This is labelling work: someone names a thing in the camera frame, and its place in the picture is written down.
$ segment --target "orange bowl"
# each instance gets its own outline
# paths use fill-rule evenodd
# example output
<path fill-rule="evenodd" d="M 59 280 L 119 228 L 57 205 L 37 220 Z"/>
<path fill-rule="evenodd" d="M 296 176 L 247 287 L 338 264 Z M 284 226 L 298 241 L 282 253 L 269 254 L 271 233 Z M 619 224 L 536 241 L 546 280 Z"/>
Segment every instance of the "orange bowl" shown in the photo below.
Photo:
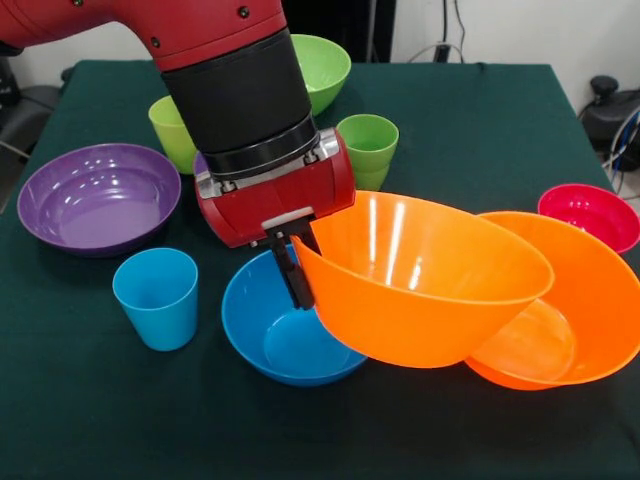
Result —
<path fill-rule="evenodd" d="M 464 360 L 553 284 L 547 259 L 519 236 L 425 200 L 359 191 L 312 226 L 322 256 L 293 244 L 324 326 L 395 365 Z"/>
<path fill-rule="evenodd" d="M 549 259 L 556 281 L 541 300 L 566 318 L 575 336 L 575 355 L 565 372 L 553 380 L 496 368 L 495 363 L 487 363 L 490 352 L 486 351 L 482 361 L 475 353 L 467 360 L 473 370 L 498 385 L 542 390 L 601 379 L 636 356 L 640 349 L 640 282 L 620 256 L 588 233 L 553 218 L 523 212 L 481 216 L 520 235 Z M 520 328 L 526 324 L 509 323 L 498 335 L 517 336 L 514 330 Z M 557 347 L 546 343 L 548 340 L 541 340 L 540 351 L 531 358 Z"/>

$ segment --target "dark green table cover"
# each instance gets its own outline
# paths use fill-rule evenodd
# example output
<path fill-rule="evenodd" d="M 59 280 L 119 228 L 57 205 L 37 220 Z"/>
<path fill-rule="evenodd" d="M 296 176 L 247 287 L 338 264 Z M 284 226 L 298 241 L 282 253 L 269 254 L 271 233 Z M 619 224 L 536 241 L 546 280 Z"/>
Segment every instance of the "dark green table cover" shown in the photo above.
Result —
<path fill-rule="evenodd" d="M 85 145 L 160 149 L 147 109 L 164 94 L 149 63 L 79 64 L 22 181 Z M 360 112 L 400 128 L 388 191 L 480 212 L 534 210 L 561 182 L 607 185 L 547 66 L 354 65 L 319 123 Z M 188 252 L 201 271 L 197 336 L 173 353 L 143 346 L 112 297 L 123 258 L 39 243 L 15 196 L 0 217 L 0 479 L 640 478 L 637 361 L 537 393 L 464 365 L 375 361 L 332 386 L 290 388 L 224 335 L 225 286 L 256 252 L 216 239 L 190 179 L 154 245 Z M 637 252 L 627 259 L 640 266 Z"/>

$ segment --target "purple bowl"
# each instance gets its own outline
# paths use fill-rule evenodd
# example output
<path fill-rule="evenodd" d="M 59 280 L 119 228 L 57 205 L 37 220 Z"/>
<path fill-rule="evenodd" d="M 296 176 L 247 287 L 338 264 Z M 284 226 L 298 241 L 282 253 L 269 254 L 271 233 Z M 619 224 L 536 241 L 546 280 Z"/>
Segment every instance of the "purple bowl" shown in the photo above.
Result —
<path fill-rule="evenodd" d="M 155 150 L 94 145 L 31 175 L 18 197 L 18 216 L 43 242 L 76 255 L 108 257 L 149 240 L 176 208 L 180 191 L 178 171 Z"/>

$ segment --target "blue bowl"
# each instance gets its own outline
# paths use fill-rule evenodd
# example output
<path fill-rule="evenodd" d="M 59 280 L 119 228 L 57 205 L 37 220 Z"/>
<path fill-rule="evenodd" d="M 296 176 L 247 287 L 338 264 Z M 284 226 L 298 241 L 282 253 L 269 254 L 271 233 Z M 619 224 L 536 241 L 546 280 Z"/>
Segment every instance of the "blue bowl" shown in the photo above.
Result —
<path fill-rule="evenodd" d="M 288 249 L 295 258 L 293 248 Z M 315 310 L 293 307 L 270 251 L 244 265 L 229 282 L 222 300 L 222 324 L 245 360 L 287 385 L 336 382 L 366 360 L 333 338 Z"/>

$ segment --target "bowl rim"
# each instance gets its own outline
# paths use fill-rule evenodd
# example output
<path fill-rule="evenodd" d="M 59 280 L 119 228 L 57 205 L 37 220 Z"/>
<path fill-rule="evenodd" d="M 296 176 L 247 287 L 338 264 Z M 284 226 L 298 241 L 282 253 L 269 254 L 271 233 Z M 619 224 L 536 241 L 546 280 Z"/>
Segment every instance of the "bowl rim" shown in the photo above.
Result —
<path fill-rule="evenodd" d="M 161 158 L 163 161 L 167 162 L 167 164 L 171 166 L 172 172 L 173 172 L 171 180 L 175 181 L 175 184 L 177 186 L 177 190 L 176 190 L 176 196 L 173 199 L 173 204 L 168 209 L 167 213 L 158 221 L 158 223 L 156 225 L 154 225 L 153 227 L 149 228 L 144 233 L 136 235 L 135 237 L 129 238 L 129 239 L 124 240 L 124 241 L 122 241 L 120 243 L 111 244 L 111 245 L 99 245 L 99 246 L 94 246 L 94 247 L 78 247 L 76 245 L 69 245 L 69 244 L 65 244 L 65 243 L 56 242 L 56 241 L 53 241 L 53 240 L 46 239 L 42 235 L 40 235 L 39 233 L 35 232 L 30 227 L 30 225 L 24 220 L 24 218 L 22 216 L 22 209 L 21 209 L 21 205 L 22 205 L 22 201 L 23 201 L 22 197 L 23 197 L 23 195 L 26 195 L 26 189 L 27 189 L 27 186 L 29 185 L 29 183 L 31 182 L 31 180 L 33 178 L 35 178 L 37 175 L 40 175 L 42 172 L 46 171 L 47 169 L 52 168 L 53 165 L 55 165 L 59 161 L 62 161 L 65 158 L 67 158 L 68 156 L 74 155 L 74 154 L 82 152 L 84 150 L 94 150 L 96 148 L 104 148 L 104 147 L 126 147 L 126 148 L 131 148 L 132 150 L 144 150 L 144 151 L 147 151 L 149 153 L 153 153 L 153 155 L 157 156 L 158 158 Z M 63 153 L 62 155 L 59 155 L 59 156 L 53 158 L 52 160 L 49 160 L 47 163 L 45 163 L 40 168 L 38 168 L 35 172 L 33 172 L 29 176 L 29 178 L 27 178 L 27 180 L 24 182 L 22 187 L 20 188 L 20 193 L 18 194 L 18 199 L 16 200 L 16 210 L 18 210 L 18 218 L 20 219 L 20 223 L 22 223 L 22 226 L 31 235 L 36 237 L 38 240 L 40 240 L 40 241 L 42 241 L 44 243 L 47 243 L 49 245 L 52 245 L 54 247 L 63 249 L 63 250 L 73 250 L 73 251 L 76 251 L 76 252 L 94 252 L 94 251 L 100 251 L 100 250 L 123 247 L 123 246 L 129 244 L 130 242 L 132 242 L 132 241 L 134 241 L 134 240 L 136 240 L 138 238 L 143 238 L 144 236 L 150 234 L 156 228 L 158 228 L 160 225 L 164 224 L 169 219 L 169 217 L 173 214 L 173 212 L 175 211 L 176 207 L 178 206 L 178 203 L 180 202 L 180 197 L 181 196 L 182 196 L 182 181 L 180 179 L 180 174 L 178 173 L 178 170 L 176 169 L 175 165 L 171 162 L 171 160 L 169 160 L 166 156 L 162 155 L 157 150 L 154 150 L 153 148 L 150 148 L 150 147 L 145 147 L 143 145 L 136 145 L 134 143 L 98 143 L 98 144 L 95 144 L 95 145 L 87 145 L 85 147 L 76 148 L 75 150 L 71 150 L 69 152 Z"/>
<path fill-rule="evenodd" d="M 455 304 L 463 304 L 463 305 L 476 305 L 476 306 L 507 306 L 507 305 L 517 305 L 517 304 L 521 304 L 521 303 L 526 303 L 526 302 L 533 302 L 535 299 L 540 298 L 544 295 L 546 295 L 551 288 L 553 287 L 553 284 L 555 283 L 555 279 L 556 279 L 556 274 L 555 271 L 553 270 L 553 266 L 551 265 L 551 262 L 549 262 L 549 260 L 547 259 L 547 257 L 545 257 L 542 252 L 540 252 L 537 248 L 535 248 L 533 245 L 531 245 L 529 242 L 527 242 L 526 240 L 524 240 L 522 237 L 520 237 L 519 235 L 516 235 L 515 233 L 513 233 L 512 231 L 501 227 L 500 225 L 497 225 L 489 220 L 486 220 L 482 217 L 480 217 L 479 215 L 474 215 L 473 213 L 467 212 L 465 210 L 461 210 L 455 207 L 451 207 L 449 205 L 445 205 L 443 203 L 438 203 L 438 202 L 433 202 L 430 200 L 425 200 L 422 198 L 417 198 L 417 197 L 409 197 L 407 195 L 401 195 L 401 194 L 397 194 L 397 193 L 390 193 L 390 192 L 372 192 L 372 191 L 365 191 L 365 190 L 356 190 L 356 198 L 357 196 L 377 196 L 377 195 L 392 195 L 394 197 L 398 197 L 398 198 L 402 198 L 402 199 L 407 199 L 409 201 L 421 201 L 421 202 L 427 202 L 430 204 L 434 204 L 434 205 L 438 205 L 439 207 L 443 207 L 446 209 L 451 209 L 451 210 L 455 210 L 457 212 L 461 212 L 464 215 L 468 215 L 473 217 L 474 219 L 478 219 L 480 222 L 488 222 L 491 227 L 497 227 L 498 229 L 500 229 L 504 234 L 510 236 L 511 238 L 515 239 L 518 243 L 524 244 L 529 250 L 531 250 L 531 252 L 538 257 L 539 260 L 541 260 L 541 262 L 547 267 L 547 271 L 549 273 L 549 280 L 547 281 L 546 285 L 540 290 L 540 292 L 534 294 L 534 295 L 529 295 L 526 297 L 521 297 L 518 299 L 513 299 L 513 300 L 465 300 L 465 299 L 456 299 L 456 298 L 450 298 L 450 297 L 443 297 L 443 296 L 439 296 L 439 295 L 431 295 L 428 293 L 422 293 L 422 292 L 415 292 L 415 291 L 411 291 L 409 292 L 406 289 L 403 288 L 398 288 L 398 287 L 394 287 L 393 285 L 385 285 L 382 282 L 378 282 L 378 281 L 374 281 L 371 279 L 368 279 L 366 277 L 364 277 L 363 275 L 360 275 L 358 273 L 354 273 L 351 270 L 338 265 L 337 263 L 323 257 L 322 255 L 318 255 L 316 252 L 314 252 L 313 250 L 309 249 L 306 245 L 304 245 L 302 243 L 302 241 L 298 238 L 298 237 L 291 237 L 292 238 L 292 243 L 297 247 L 298 245 L 302 246 L 302 248 L 308 249 L 310 254 L 314 257 L 321 257 L 323 258 L 323 261 L 328 263 L 329 265 L 331 265 L 332 268 L 335 268 L 351 277 L 354 277 L 358 280 L 365 280 L 369 283 L 374 284 L 376 287 L 380 287 L 380 288 L 386 288 L 386 289 L 390 289 L 393 290 L 395 292 L 398 293 L 403 293 L 403 294 L 411 294 L 411 295 L 415 295 L 421 298 L 425 298 L 425 299 L 429 299 L 429 300 L 435 300 L 438 302 L 443 302 L 443 303 L 455 303 Z"/>
<path fill-rule="evenodd" d="M 329 40 L 327 38 L 319 37 L 317 35 L 307 35 L 305 33 L 292 33 L 291 34 L 291 41 L 292 41 L 292 43 L 294 43 L 294 48 L 295 48 L 295 42 L 293 42 L 293 40 L 296 39 L 296 38 L 313 39 L 313 40 L 316 40 L 316 41 L 318 41 L 320 43 L 327 43 L 329 45 L 332 45 L 333 47 L 336 47 L 336 50 L 338 50 L 342 54 L 342 56 L 347 59 L 347 62 L 348 62 L 346 71 L 344 72 L 343 75 L 340 76 L 339 80 L 336 80 L 335 82 L 332 82 L 331 85 L 328 85 L 326 87 L 315 88 L 312 92 L 308 92 L 309 94 L 326 92 L 327 90 L 330 90 L 332 88 L 335 88 L 337 85 L 340 85 L 342 82 L 344 82 L 347 79 L 347 77 L 351 73 L 351 69 L 353 67 L 353 61 L 351 60 L 351 56 L 349 55 L 349 53 L 344 48 L 342 48 L 341 45 L 339 45 L 336 42 L 333 42 L 333 41 L 331 41 L 331 40 Z"/>
<path fill-rule="evenodd" d="M 546 215 L 540 215 L 540 214 L 535 214 L 532 212 L 520 212 L 520 211 L 516 211 L 516 210 L 497 210 L 497 211 L 491 211 L 491 212 L 484 212 L 481 213 L 480 216 L 482 216 L 483 218 L 487 218 L 487 217 L 491 217 L 491 216 L 498 216 L 498 215 L 517 215 L 517 216 L 523 216 L 523 217 L 532 217 L 535 218 L 538 221 L 541 222 L 547 222 L 547 223 L 555 223 L 560 225 L 562 228 L 565 229 L 572 229 L 575 232 L 578 232 L 581 236 L 583 236 L 585 238 L 586 241 L 590 241 L 592 243 L 596 243 L 599 244 L 599 246 L 604 248 L 604 251 L 613 259 L 613 261 L 615 261 L 616 263 L 620 264 L 626 271 L 627 273 L 630 274 L 630 278 L 633 278 L 636 286 L 640 287 L 640 280 L 638 279 L 638 277 L 636 276 L 635 272 L 633 271 L 633 269 L 629 266 L 629 264 L 627 262 L 625 262 L 623 260 L 622 257 L 620 257 L 620 255 L 617 255 L 615 253 L 615 251 L 609 247 L 606 243 L 604 243 L 602 240 L 600 240 L 599 238 L 584 232 L 583 230 L 579 229 L 578 227 L 575 227 L 567 222 L 563 222 L 562 220 L 558 220 L 557 218 L 553 218 L 553 217 L 548 217 Z M 499 370 L 497 368 L 493 368 L 491 365 L 487 365 L 483 362 L 480 362 L 478 360 L 476 360 L 473 355 L 469 355 L 469 358 L 471 358 L 474 362 L 479 363 L 480 365 L 484 366 L 485 368 L 488 368 L 494 372 L 497 372 L 500 375 L 504 375 L 506 377 L 511 377 L 520 381 L 524 381 L 524 382 L 528 382 L 528 383 L 532 383 L 532 384 L 536 384 L 536 385 L 543 385 L 543 386 L 549 386 L 549 387 L 562 387 L 562 386 L 567 386 L 567 385 L 581 385 L 583 383 L 589 383 L 589 382 L 595 382 L 596 380 L 601 380 L 603 378 L 609 377 L 611 375 L 613 375 L 614 373 L 622 370 L 624 367 L 626 367 L 629 363 L 631 363 L 631 361 L 636 357 L 636 355 L 638 355 L 638 353 L 640 352 L 640 342 L 638 342 L 635 350 L 628 355 L 625 360 L 623 362 L 621 362 L 619 364 L 619 366 L 617 367 L 613 367 L 610 368 L 609 370 L 607 370 L 606 372 L 603 372 L 601 374 L 598 375 L 592 375 L 590 377 L 587 377 L 585 379 L 581 379 L 581 380 L 571 380 L 571 381 L 561 381 L 561 380 L 536 380 L 536 379 L 531 379 L 522 375 L 517 375 L 517 374 L 513 374 L 513 373 L 509 373 L 509 372 L 503 372 L 502 370 Z"/>
<path fill-rule="evenodd" d="M 543 204 L 552 193 L 554 193 L 556 191 L 559 191 L 559 190 L 565 190 L 565 189 L 575 188 L 575 187 L 583 188 L 586 191 L 596 190 L 596 191 L 602 192 L 602 193 L 606 194 L 607 196 L 614 198 L 618 205 L 621 205 L 624 209 L 626 209 L 627 211 L 633 213 L 633 216 L 636 219 L 636 221 L 635 221 L 635 227 L 636 227 L 635 240 L 631 241 L 629 243 L 629 245 L 624 245 L 624 246 L 622 246 L 620 248 L 615 248 L 615 249 L 613 249 L 612 247 L 609 247 L 609 248 L 612 248 L 617 253 L 626 253 L 626 252 L 628 252 L 629 250 L 631 250 L 633 247 L 635 247 L 637 245 L 637 243 L 640 241 L 640 217 L 638 216 L 638 214 L 636 213 L 636 211 L 633 209 L 633 207 L 631 205 L 629 205 L 627 202 L 625 202 L 618 195 L 616 195 L 615 193 L 613 193 L 610 190 L 607 190 L 606 188 L 597 187 L 595 185 L 589 185 L 587 183 L 561 183 L 560 185 L 555 185 L 555 186 L 549 188 L 548 190 L 546 190 L 542 195 L 540 195 L 540 198 L 538 199 L 538 207 L 537 207 L 538 208 L 538 210 L 537 210 L 538 214 L 543 215 L 545 217 L 554 218 L 556 220 L 559 220 L 559 219 L 557 219 L 556 217 L 554 217 L 552 215 L 542 213 Z"/>
<path fill-rule="evenodd" d="M 287 250 L 289 250 L 289 253 L 293 252 L 293 246 L 291 244 L 287 245 Z M 222 307 L 221 307 L 221 317 L 222 317 L 222 328 L 224 329 L 224 333 L 227 336 L 227 339 L 229 340 L 229 343 L 231 343 L 231 345 L 233 346 L 234 350 L 236 352 L 238 352 L 240 354 L 240 356 L 242 358 L 244 358 L 248 363 L 250 363 L 251 365 L 253 365 L 255 368 L 262 370 L 264 372 L 267 372 L 269 375 L 273 375 L 275 377 L 279 377 L 279 378 L 284 378 L 284 379 L 288 379 L 288 380 L 304 380 L 304 381 L 319 381 L 319 380 L 326 380 L 329 378 L 333 378 L 339 375 L 342 375 L 344 373 L 348 373 L 351 370 L 354 370 L 356 368 L 358 368 L 359 366 L 361 366 L 367 359 L 368 357 L 361 354 L 360 352 L 356 352 L 355 350 L 347 347 L 346 345 L 344 345 L 345 348 L 349 349 L 351 351 L 350 356 L 352 354 L 357 354 L 360 355 L 362 358 L 357 359 L 356 362 L 354 362 L 353 364 L 346 364 L 346 366 L 344 366 L 343 368 L 341 368 L 340 370 L 337 370 L 335 372 L 333 372 L 331 375 L 322 375 L 322 376 L 298 376 L 298 375 L 290 375 L 290 374 L 285 374 L 285 373 L 280 373 L 274 369 L 272 369 L 270 366 L 266 366 L 266 365 L 261 365 L 258 362 L 254 361 L 249 355 L 247 355 L 242 349 L 240 349 L 238 347 L 238 344 L 236 343 L 236 341 L 234 340 L 233 336 L 229 334 L 229 319 L 227 318 L 227 307 L 229 305 L 229 291 L 231 290 L 231 287 L 239 281 L 240 275 L 246 270 L 248 269 L 251 265 L 253 265 L 256 262 L 259 261 L 264 261 L 264 258 L 268 255 L 272 255 L 270 250 L 267 250 L 266 252 L 262 252 L 259 255 L 256 255 L 255 257 L 253 257 L 251 260 L 249 260 L 248 262 L 246 262 L 244 265 L 242 265 L 242 267 L 240 267 L 238 269 L 238 271 L 233 275 L 233 277 L 231 278 L 231 280 L 229 280 L 229 283 L 227 284 L 227 287 L 224 290 L 224 295 L 222 296 Z"/>

